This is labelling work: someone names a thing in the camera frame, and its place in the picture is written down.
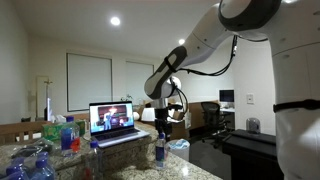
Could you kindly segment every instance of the laptop keyboard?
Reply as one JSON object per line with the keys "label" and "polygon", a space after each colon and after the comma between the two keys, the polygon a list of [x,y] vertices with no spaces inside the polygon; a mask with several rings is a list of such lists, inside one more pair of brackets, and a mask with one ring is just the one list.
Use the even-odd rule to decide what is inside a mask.
{"label": "laptop keyboard", "polygon": [[137,129],[128,129],[128,130],[123,130],[123,131],[119,131],[119,132],[102,134],[102,135],[96,136],[96,138],[98,140],[105,140],[105,139],[111,139],[111,138],[124,136],[124,135],[132,134],[132,133],[137,133],[137,132],[139,132],[139,130],[137,130]]}

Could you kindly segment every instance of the computer monitor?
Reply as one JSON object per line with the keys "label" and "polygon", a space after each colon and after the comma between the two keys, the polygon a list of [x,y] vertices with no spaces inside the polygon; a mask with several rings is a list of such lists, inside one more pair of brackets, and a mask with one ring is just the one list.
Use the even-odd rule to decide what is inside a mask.
{"label": "computer monitor", "polygon": [[222,103],[222,107],[234,108],[234,90],[220,90],[219,101]]}

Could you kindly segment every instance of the white container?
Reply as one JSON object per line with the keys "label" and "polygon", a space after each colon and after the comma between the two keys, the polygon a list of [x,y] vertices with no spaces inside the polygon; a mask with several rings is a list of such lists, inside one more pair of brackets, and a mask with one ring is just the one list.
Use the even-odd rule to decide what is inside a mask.
{"label": "white container", "polygon": [[169,146],[170,144],[175,144],[178,140],[171,140],[168,143],[166,143],[166,149],[171,152],[172,154],[184,159],[185,161],[189,162],[189,150],[190,150],[190,143],[187,142],[187,147],[181,148],[181,149],[172,149]]}

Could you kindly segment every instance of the laptop screen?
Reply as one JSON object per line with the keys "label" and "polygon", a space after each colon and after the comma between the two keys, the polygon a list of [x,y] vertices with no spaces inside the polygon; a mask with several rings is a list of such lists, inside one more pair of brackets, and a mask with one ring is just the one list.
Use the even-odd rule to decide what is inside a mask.
{"label": "laptop screen", "polygon": [[134,127],[131,101],[90,103],[91,135]]}

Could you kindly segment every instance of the black cabinet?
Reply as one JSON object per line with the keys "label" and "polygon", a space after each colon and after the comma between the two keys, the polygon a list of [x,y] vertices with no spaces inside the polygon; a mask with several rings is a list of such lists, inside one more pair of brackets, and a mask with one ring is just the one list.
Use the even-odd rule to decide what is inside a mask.
{"label": "black cabinet", "polygon": [[222,152],[231,156],[233,180],[283,180],[275,136],[238,129],[224,139]]}

